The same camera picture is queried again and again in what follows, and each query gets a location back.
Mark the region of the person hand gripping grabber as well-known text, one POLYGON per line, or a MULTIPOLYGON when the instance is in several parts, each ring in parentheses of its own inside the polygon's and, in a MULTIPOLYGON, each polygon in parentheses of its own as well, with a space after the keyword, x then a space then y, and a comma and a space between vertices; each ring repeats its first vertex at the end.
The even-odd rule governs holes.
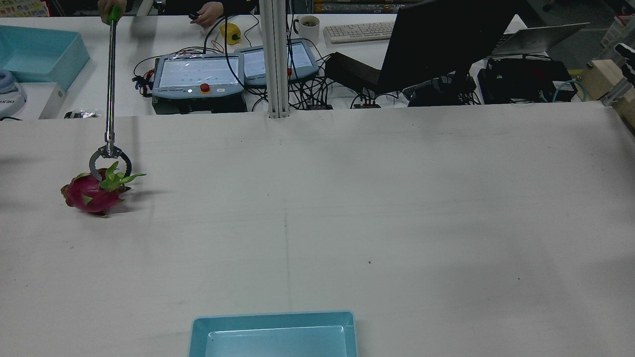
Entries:
POLYGON ((118 22, 125 13, 127 0, 99 0, 98 12, 103 23, 111 25, 118 22))

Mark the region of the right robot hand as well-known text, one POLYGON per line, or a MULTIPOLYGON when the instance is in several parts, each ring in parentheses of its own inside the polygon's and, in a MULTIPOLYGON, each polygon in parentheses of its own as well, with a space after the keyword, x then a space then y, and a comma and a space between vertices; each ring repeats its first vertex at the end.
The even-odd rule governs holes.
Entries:
POLYGON ((621 66, 621 71, 624 79, 628 83, 635 85, 635 50, 624 43, 617 43, 614 50, 622 55, 625 59, 625 64, 621 66))

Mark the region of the person hand holding clicker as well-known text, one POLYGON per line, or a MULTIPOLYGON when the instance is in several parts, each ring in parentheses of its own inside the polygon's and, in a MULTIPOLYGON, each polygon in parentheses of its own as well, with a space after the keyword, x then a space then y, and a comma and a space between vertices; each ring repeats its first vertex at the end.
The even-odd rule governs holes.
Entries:
POLYGON ((221 2, 210 1, 202 5, 196 13, 198 14, 197 19, 191 20, 190 23, 199 25, 202 28, 208 28, 224 14, 224 5, 221 2))

